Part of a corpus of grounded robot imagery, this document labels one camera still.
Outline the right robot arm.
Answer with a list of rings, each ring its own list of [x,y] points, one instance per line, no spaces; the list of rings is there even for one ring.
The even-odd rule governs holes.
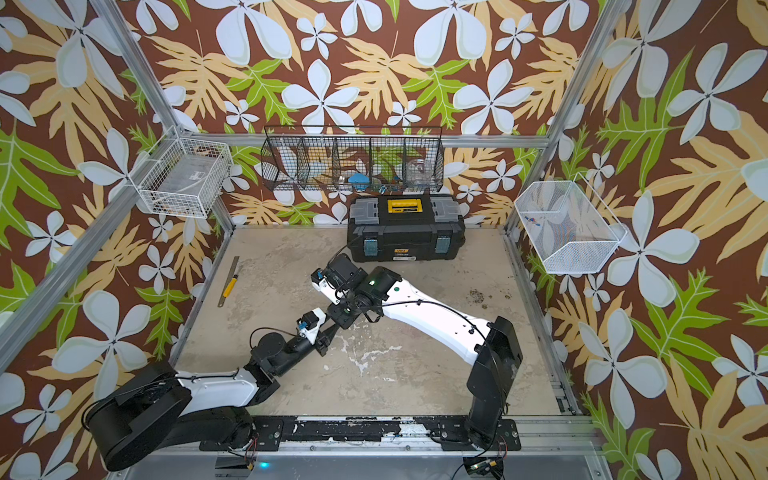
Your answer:
[[[315,290],[331,304],[326,315],[342,329],[358,317],[399,321],[440,342],[471,366],[472,405],[464,422],[469,441],[486,449],[500,430],[523,354],[512,323],[473,317],[425,294],[400,274],[377,266],[371,272],[346,254],[311,274]]]

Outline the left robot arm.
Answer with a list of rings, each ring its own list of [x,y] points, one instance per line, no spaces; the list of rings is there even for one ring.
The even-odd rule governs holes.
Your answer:
[[[310,352],[327,352],[339,328],[320,331],[316,342],[297,335],[286,342],[272,332],[233,372],[183,373],[168,362],[142,368],[127,384],[98,400],[81,416],[110,472],[137,464],[165,447],[207,442],[220,449],[252,441],[247,409],[265,402],[280,387],[277,377]]]

